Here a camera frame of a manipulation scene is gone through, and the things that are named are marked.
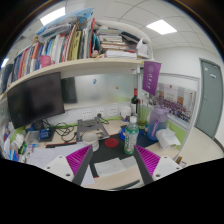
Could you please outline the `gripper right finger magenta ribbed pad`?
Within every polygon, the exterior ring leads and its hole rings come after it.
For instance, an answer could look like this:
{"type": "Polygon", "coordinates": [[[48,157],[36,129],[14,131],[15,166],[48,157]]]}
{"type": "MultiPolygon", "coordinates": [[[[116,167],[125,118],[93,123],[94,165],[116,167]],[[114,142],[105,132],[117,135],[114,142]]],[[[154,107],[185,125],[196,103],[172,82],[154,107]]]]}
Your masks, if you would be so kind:
{"type": "Polygon", "coordinates": [[[138,145],[134,147],[134,157],[144,184],[152,183],[181,170],[181,167],[170,157],[160,157],[138,145]]]}

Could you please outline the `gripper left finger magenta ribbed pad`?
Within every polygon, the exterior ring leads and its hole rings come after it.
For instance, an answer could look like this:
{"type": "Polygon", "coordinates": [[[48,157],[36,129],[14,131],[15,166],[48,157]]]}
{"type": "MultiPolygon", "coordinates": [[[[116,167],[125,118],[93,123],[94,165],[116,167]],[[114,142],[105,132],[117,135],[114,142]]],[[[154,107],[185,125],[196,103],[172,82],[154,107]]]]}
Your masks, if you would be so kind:
{"type": "Polygon", "coordinates": [[[85,177],[92,175],[89,168],[93,156],[91,145],[82,144],[54,148],[54,158],[44,170],[80,186],[85,177]]]}

